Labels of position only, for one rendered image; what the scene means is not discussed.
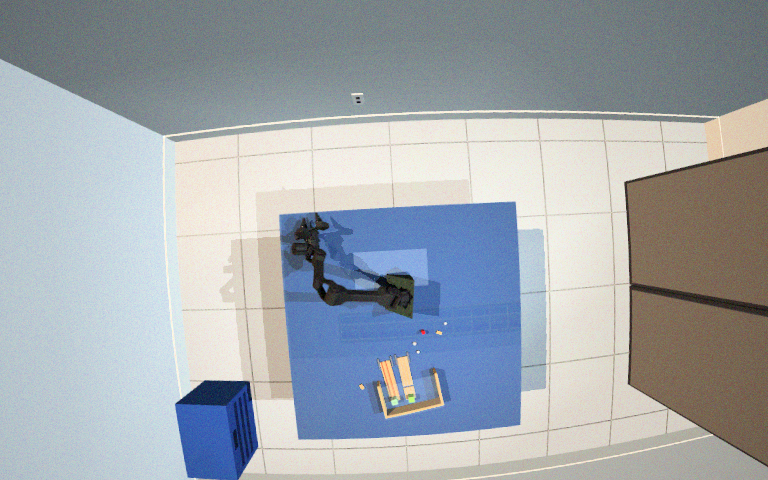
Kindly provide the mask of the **tan strip with red stripes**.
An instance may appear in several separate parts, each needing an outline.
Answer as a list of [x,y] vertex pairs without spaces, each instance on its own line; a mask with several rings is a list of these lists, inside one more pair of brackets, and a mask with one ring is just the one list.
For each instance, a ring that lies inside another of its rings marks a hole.
[[380,366],[383,372],[386,385],[396,383],[390,360],[385,362],[380,362]]

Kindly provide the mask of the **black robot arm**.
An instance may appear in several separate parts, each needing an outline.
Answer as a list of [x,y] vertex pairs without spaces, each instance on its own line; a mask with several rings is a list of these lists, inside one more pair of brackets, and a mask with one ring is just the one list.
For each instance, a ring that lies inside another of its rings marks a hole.
[[[313,237],[313,230],[307,229],[305,226],[301,226],[294,233],[295,240],[307,239],[310,240]],[[292,243],[293,255],[305,255],[306,261],[312,263],[314,266],[314,278],[313,288],[317,290],[320,298],[330,306],[341,305],[346,301],[364,301],[371,303],[378,303],[380,305],[387,306],[391,309],[395,309],[397,305],[403,306],[411,304],[411,291],[379,287],[378,291],[365,291],[365,290],[347,290],[341,285],[337,285],[332,280],[324,278],[324,259],[326,252],[320,249],[319,242],[311,243]],[[313,258],[311,259],[311,256]],[[329,286],[327,293],[323,287],[323,284]]]

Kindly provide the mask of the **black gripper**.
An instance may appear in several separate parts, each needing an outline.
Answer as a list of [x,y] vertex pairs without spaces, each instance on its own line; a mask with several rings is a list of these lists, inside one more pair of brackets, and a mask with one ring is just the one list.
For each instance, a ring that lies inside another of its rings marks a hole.
[[[315,217],[316,217],[316,222],[315,222],[316,223],[316,227],[312,228],[312,230],[313,230],[313,237],[312,237],[311,240],[310,240],[310,238],[307,239],[307,244],[311,243],[311,242],[320,242],[320,239],[319,239],[319,236],[318,236],[318,234],[320,234],[320,232],[318,230],[322,230],[323,231],[323,230],[326,230],[326,229],[329,228],[329,224],[326,223],[326,222],[323,222],[321,217],[319,216],[319,214],[317,212],[315,212]],[[305,226],[307,228],[306,220],[305,220],[304,217],[302,218],[302,222],[301,222],[300,227],[301,226]]]

